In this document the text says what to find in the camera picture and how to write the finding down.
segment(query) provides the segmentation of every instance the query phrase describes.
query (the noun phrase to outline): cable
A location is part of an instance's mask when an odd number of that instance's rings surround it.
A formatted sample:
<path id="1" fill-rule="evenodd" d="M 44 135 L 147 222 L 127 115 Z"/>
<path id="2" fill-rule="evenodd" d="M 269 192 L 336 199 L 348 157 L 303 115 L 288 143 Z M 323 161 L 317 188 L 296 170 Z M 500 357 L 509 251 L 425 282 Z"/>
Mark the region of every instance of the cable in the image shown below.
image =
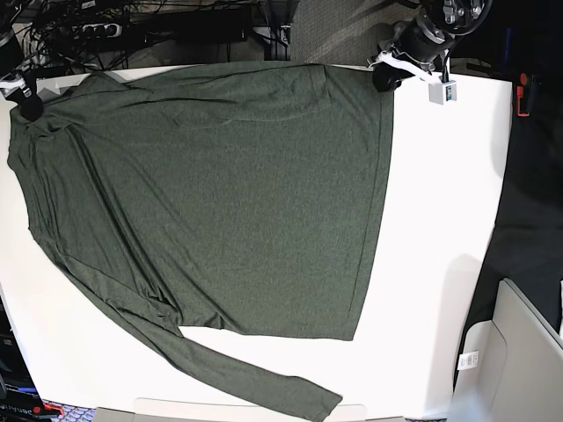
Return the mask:
<path id="1" fill-rule="evenodd" d="M 23 31 L 27 30 L 29 31 L 31 29 L 31 25 L 28 26 L 24 26 L 23 28 L 21 28 L 19 31 L 15 32 L 14 35 L 18 35 L 20 33 L 22 33 Z"/>
<path id="2" fill-rule="evenodd" d="M 418 9 L 420 7 L 420 3 L 411 2 L 411 0 L 397 0 L 397 3 L 409 9 Z"/>
<path id="3" fill-rule="evenodd" d="M 451 57 L 451 53 L 452 51 L 454 51 L 454 48 L 457 47 L 457 45 L 461 42 L 461 40 L 464 37 L 459 37 L 456 42 L 454 44 L 452 44 L 452 46 L 450 47 L 450 49 L 448 50 L 448 53 L 445 55 L 445 57 L 442 60 L 442 82 L 448 82 L 450 80 L 450 70 L 448 69 L 448 60 Z"/>
<path id="4" fill-rule="evenodd" d="M 141 6 L 155 6 L 153 11 L 139 12 Z M 36 69 L 49 66 L 62 65 L 67 72 L 90 70 L 111 70 L 128 67 L 129 57 L 141 49 L 153 47 L 159 43 L 171 40 L 173 33 L 158 35 L 143 29 L 141 21 L 132 20 L 132 13 L 137 15 L 158 14 L 165 6 L 189 8 L 190 11 L 225 10 L 229 8 L 258 7 L 261 12 L 261 3 L 258 0 L 216 0 L 210 4 L 187 4 L 180 0 L 126 0 L 119 7 L 89 8 L 82 10 L 77 0 L 59 0 L 55 3 L 48 0 L 41 3 L 38 14 L 33 23 L 23 28 L 23 39 L 28 48 L 27 65 Z M 100 54 L 96 40 L 84 39 L 81 36 L 82 26 L 92 22 L 111 21 L 118 23 L 130 30 L 136 27 L 137 31 L 146 34 L 147 40 L 142 47 L 134 51 L 119 51 L 111 56 L 109 53 Z M 274 32 L 276 39 L 272 42 L 283 43 L 279 35 Z M 231 45 L 227 46 L 227 60 L 230 61 Z"/>
<path id="5" fill-rule="evenodd" d="M 261 37 L 261 39 L 263 40 L 277 42 L 278 44 L 282 44 L 285 48 L 289 48 L 289 45 L 283 42 L 282 40 L 277 40 L 276 38 L 267 37 L 266 35 L 262 35 L 261 33 L 257 33 L 256 31 L 254 31 L 254 33 L 259 37 Z"/>
<path id="6" fill-rule="evenodd" d="M 270 7 L 270 11 L 272 10 L 272 4 L 271 4 L 271 0 L 267 0 L 268 6 Z M 285 48 L 288 47 L 288 45 L 286 43 L 284 43 L 282 41 L 282 39 L 280 38 L 280 35 L 278 34 L 278 27 L 276 25 L 276 23 L 274 22 L 273 24 L 270 24 L 270 20 L 267 18 L 267 14 L 262 10 L 262 8 L 258 8 L 258 12 L 260 13 L 261 17 L 263 17 L 263 19 L 266 21 L 266 25 L 268 28 L 270 28 L 270 32 L 274 35 L 275 41 L 282 44 Z M 264 37 L 265 40 L 267 40 L 269 37 L 265 37 L 262 34 L 258 34 L 261 37 Z"/>

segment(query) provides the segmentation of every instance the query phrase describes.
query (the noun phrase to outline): white label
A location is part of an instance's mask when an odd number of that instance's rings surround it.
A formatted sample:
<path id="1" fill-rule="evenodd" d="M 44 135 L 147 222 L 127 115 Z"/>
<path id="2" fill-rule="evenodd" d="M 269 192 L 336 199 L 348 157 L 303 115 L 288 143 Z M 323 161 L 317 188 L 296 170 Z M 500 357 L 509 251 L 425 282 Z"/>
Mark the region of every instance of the white label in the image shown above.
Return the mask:
<path id="1" fill-rule="evenodd" d="M 457 363 L 458 371 L 473 369 L 479 363 L 479 352 L 469 352 L 459 355 L 459 363 Z"/>
<path id="2" fill-rule="evenodd" d="M 96 0 L 91 0 L 90 2 L 82 3 L 82 9 L 88 9 L 90 7 L 94 7 L 96 5 Z"/>

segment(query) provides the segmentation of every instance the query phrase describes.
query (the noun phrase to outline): white table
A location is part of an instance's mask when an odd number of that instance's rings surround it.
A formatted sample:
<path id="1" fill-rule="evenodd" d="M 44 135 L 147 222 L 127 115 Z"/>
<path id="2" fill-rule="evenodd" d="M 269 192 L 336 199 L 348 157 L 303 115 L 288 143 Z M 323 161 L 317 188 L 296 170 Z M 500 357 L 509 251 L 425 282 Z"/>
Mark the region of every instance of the white table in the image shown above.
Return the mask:
<path id="1" fill-rule="evenodd" d="M 119 72 L 124 79 L 162 69 Z M 189 338 L 363 404 L 369 418 L 444 415 L 458 341 L 501 193 L 510 84 L 468 76 L 457 103 L 428 102 L 410 79 L 395 95 L 391 173 L 368 296 L 355 340 L 243 337 L 185 328 Z M 78 84 L 82 77 L 40 86 Z M 246 404 L 200 384 L 107 319 L 59 273 L 27 231 L 6 159 L 11 108 L 0 103 L 0 284 L 44 399 L 134 411 L 139 397 Z"/>

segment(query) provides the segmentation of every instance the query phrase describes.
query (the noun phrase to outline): red object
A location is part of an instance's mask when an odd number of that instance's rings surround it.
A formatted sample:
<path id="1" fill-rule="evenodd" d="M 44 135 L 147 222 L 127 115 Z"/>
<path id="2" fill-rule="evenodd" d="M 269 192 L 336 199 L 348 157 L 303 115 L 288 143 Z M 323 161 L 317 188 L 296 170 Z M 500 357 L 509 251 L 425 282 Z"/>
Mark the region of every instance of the red object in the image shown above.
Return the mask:
<path id="1" fill-rule="evenodd" d="M 44 403 L 43 406 L 48 411 L 58 411 L 61 416 L 64 416 L 64 409 L 61 406 L 55 406 L 53 404 Z"/>
<path id="2" fill-rule="evenodd" d="M 517 86 L 516 87 L 516 97 L 518 98 L 517 100 L 517 108 L 516 108 L 516 115 L 518 117 L 529 117 L 530 114 L 529 113 L 522 113 L 520 111 L 520 102 L 522 100 L 522 98 L 524 98 L 524 87 L 523 86 Z"/>

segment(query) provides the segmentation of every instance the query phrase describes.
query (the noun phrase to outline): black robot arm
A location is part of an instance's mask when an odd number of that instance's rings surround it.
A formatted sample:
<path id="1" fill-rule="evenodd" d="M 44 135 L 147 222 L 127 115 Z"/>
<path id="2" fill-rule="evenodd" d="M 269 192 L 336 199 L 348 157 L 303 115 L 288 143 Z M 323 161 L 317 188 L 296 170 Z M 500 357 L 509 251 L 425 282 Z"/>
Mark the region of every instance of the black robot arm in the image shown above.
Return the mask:
<path id="1" fill-rule="evenodd" d="M 396 24 L 394 38 L 372 57 L 373 82 L 380 92 L 395 91 L 412 75 L 432 83 L 436 57 L 447 69 L 451 49 L 485 21 L 493 0 L 420 0 L 420 13 L 410 23 Z M 444 72 L 442 83 L 449 81 Z"/>

